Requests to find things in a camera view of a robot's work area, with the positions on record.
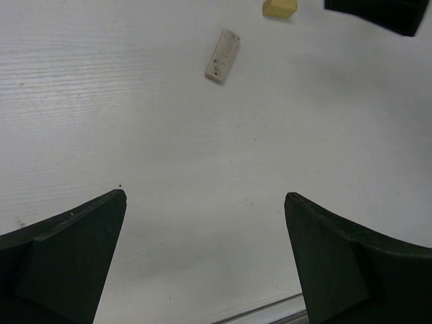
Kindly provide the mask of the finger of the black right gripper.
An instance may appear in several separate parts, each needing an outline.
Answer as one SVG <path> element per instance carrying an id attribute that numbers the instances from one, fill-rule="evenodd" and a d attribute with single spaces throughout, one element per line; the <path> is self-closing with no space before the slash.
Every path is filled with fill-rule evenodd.
<path id="1" fill-rule="evenodd" d="M 326 10 L 350 14 L 401 36 L 415 36 L 428 0 L 325 0 Z"/>

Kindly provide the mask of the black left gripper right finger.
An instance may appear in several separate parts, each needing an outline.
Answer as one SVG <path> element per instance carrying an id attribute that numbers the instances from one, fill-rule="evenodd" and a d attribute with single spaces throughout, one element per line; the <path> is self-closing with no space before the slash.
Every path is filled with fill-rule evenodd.
<path id="1" fill-rule="evenodd" d="M 310 323 L 430 323 L 431 249 L 290 192 L 286 225 Z"/>

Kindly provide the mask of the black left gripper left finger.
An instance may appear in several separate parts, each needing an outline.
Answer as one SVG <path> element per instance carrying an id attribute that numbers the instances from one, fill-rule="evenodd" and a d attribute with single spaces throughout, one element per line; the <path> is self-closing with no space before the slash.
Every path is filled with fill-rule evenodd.
<path id="1" fill-rule="evenodd" d="M 92 323 L 126 207 L 115 189 L 1 235 L 1 322 Z"/>

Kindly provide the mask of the yellow eraser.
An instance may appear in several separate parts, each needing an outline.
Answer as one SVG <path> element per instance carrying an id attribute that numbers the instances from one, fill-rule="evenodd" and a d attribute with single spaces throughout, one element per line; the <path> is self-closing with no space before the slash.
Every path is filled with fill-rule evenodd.
<path id="1" fill-rule="evenodd" d="M 262 12 L 267 18 L 288 19 L 296 13 L 297 9 L 297 0 L 266 0 Z"/>

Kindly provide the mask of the white eraser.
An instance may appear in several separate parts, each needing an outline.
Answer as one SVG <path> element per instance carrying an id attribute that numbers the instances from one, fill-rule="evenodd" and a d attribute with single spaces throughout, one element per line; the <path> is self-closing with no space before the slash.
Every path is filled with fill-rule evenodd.
<path id="1" fill-rule="evenodd" d="M 205 70 L 205 78 L 223 84 L 230 72 L 238 49 L 240 36 L 231 30 L 224 30 Z"/>

